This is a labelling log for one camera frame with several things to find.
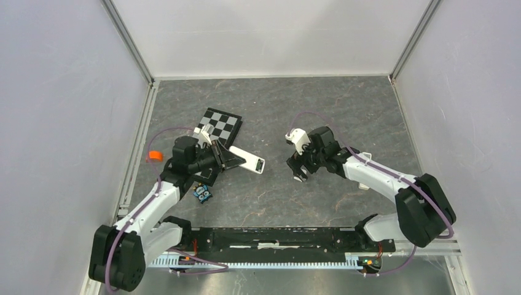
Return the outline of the white remote control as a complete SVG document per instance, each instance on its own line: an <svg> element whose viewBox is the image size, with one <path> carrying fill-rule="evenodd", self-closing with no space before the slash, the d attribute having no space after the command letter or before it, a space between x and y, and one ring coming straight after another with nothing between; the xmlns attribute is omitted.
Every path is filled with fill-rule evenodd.
<svg viewBox="0 0 521 295"><path fill-rule="evenodd" d="M263 173L265 167L265 160L263 158L242 150L236 146L231 146L229 151L245 160L245 163L240 165L241 168L258 175Z"/></svg>

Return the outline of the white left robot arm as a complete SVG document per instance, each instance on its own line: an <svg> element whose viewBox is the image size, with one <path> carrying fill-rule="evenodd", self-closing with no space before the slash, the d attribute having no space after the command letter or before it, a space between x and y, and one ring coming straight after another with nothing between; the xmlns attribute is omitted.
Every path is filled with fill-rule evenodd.
<svg viewBox="0 0 521 295"><path fill-rule="evenodd" d="M184 197L194 175L206 169L220 172L240 165L255 170L256 158L234 146L225 148L218 140L200 145L191 136L177 138L172 156L150 193L114 225L97 228L89 278L104 283L109 291L133 291L154 259L169 248L182 251L192 245L189 221L160 218Z"/></svg>

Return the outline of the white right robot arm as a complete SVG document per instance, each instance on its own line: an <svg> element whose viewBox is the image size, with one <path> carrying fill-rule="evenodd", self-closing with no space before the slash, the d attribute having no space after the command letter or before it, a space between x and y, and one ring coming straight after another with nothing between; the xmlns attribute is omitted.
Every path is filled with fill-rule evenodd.
<svg viewBox="0 0 521 295"><path fill-rule="evenodd" d="M428 173L414 176L374 162L361 151L343 147L329 127L307 133L295 128L285 136L294 146L286 163L294 179L304 182L325 168L343 179L367 186L389 199L392 214L372 214L355 227L355 244L370 251L384 240L408 240L424 248L437 238L451 238L456 214L438 180Z"/></svg>

